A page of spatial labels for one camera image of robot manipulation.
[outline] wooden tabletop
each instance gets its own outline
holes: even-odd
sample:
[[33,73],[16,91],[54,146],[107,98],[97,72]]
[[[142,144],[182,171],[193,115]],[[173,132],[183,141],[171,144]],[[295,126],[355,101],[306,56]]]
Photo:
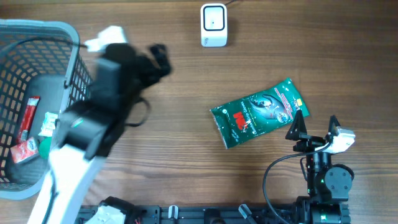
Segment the wooden tabletop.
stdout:
[[[65,21],[81,41],[117,25],[138,49],[147,52],[154,42],[169,48],[173,73],[144,93],[149,120],[115,144],[85,204],[110,195],[137,205],[264,203],[266,167],[293,153],[288,127],[226,150],[209,109],[290,77],[310,110],[309,134],[324,136],[333,114],[355,131],[354,146],[332,157],[356,174],[348,202],[353,223],[396,223],[398,2],[236,2],[222,48],[200,44],[202,4],[0,7],[6,19]],[[95,55],[81,54],[92,68]],[[290,159],[271,170],[267,189],[274,203],[290,203],[306,186],[299,159]],[[25,223],[34,202],[0,200],[1,223]]]

